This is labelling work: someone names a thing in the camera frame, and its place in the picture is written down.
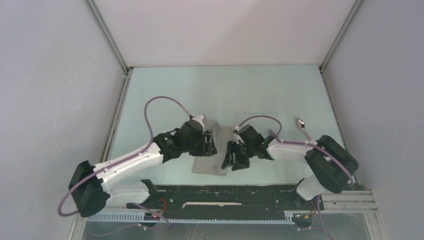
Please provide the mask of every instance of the red wire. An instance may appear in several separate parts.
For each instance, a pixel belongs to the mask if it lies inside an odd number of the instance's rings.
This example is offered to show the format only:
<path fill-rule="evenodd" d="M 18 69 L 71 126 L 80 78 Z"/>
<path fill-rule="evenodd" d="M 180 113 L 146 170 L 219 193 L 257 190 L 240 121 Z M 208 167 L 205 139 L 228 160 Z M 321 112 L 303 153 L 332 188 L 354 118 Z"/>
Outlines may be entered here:
<path fill-rule="evenodd" d="M 165 199 L 161 198 L 159 200 L 157 200 L 158 202 L 162 201 L 163 202 L 163 208 L 162 208 L 162 213 L 165 212 L 165 209 L 167 209 L 167 201 L 165 201 Z"/>

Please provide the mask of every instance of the orange wire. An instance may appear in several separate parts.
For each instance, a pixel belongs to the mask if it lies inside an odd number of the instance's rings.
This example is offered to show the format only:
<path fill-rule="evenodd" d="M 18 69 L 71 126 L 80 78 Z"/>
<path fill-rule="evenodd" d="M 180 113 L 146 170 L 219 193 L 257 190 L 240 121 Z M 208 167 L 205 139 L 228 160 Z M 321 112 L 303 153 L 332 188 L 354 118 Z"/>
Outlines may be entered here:
<path fill-rule="evenodd" d="M 161 198 L 161 199 L 159 199 L 159 200 L 157 200 L 158 202 L 159 201 L 162 201 L 163 202 L 163 208 L 162 208 L 162 213 L 164 213 L 164 211 L 165 211 L 165 209 L 167 208 L 167 201 L 165 201 L 165 199 L 163 199 L 163 198 Z"/>
<path fill-rule="evenodd" d="M 314 211 L 312 215 L 315 215 L 317 213 L 317 207 L 315 206 L 315 203 L 313 203 L 313 202 L 310 202 L 310 203 L 312 204 L 313 209 L 310 211 L 309 214 L 312 214 L 312 211 Z"/>

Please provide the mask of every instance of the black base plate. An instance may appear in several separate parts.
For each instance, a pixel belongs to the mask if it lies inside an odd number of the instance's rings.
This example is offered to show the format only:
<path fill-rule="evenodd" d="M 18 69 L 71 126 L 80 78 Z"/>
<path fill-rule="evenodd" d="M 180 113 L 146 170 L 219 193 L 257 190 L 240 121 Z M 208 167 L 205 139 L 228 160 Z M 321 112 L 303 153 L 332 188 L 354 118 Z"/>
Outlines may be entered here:
<path fill-rule="evenodd" d="M 297 185 L 156 185 L 158 194 L 142 205 L 166 209 L 163 216 L 187 220 L 284 220 L 284 211 L 311 211 L 316 197 L 305 201 L 295 191 Z M 223 203 L 190 205 L 187 202 Z M 128 209 L 137 209 L 131 203 Z"/>

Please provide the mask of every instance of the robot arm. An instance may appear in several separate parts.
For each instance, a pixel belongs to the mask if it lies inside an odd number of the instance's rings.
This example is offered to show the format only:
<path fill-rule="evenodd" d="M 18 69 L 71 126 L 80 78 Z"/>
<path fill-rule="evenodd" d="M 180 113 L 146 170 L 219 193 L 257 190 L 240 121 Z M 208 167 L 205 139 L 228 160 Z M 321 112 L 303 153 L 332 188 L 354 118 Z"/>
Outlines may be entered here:
<path fill-rule="evenodd" d="M 94 215 L 105 206 L 144 202 L 156 191 L 151 181 L 119 184 L 140 170 L 179 158 L 183 153 L 189 153 L 192 156 L 215 155 L 217 149 L 212 132 L 205 130 L 204 118 L 203 115 L 194 116 L 181 128 L 158 134 L 149 147 L 146 144 L 114 160 L 94 165 L 90 165 L 88 161 L 80 163 L 69 183 L 69 189 L 86 176 L 103 169 L 72 193 L 81 216 Z"/>
<path fill-rule="evenodd" d="M 232 170 L 246 169 L 250 158 L 267 160 L 290 160 L 308 164 L 313 174 L 306 176 L 296 186 L 296 192 L 305 200 L 330 191 L 339 194 L 348 185 L 349 178 L 329 157 L 307 145 L 325 149 L 333 155 L 351 175 L 358 169 L 358 162 L 334 139 L 323 135 L 317 141 L 305 144 L 291 144 L 290 141 L 277 141 L 273 136 L 263 138 L 252 126 L 245 125 L 234 131 L 232 141 L 227 143 L 227 153 L 222 169 L 232 166 Z"/>

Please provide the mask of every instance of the spoon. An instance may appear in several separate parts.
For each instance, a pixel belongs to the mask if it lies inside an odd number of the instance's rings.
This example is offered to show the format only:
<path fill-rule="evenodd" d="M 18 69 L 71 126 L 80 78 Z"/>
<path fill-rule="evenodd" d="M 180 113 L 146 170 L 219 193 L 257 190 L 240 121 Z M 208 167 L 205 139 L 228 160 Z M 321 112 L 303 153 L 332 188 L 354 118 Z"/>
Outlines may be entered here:
<path fill-rule="evenodd" d="M 300 117 L 296 118 L 296 127 L 305 134 L 306 138 L 309 141 L 312 140 L 311 135 L 309 135 L 309 133 L 305 129 L 305 122 Z"/>

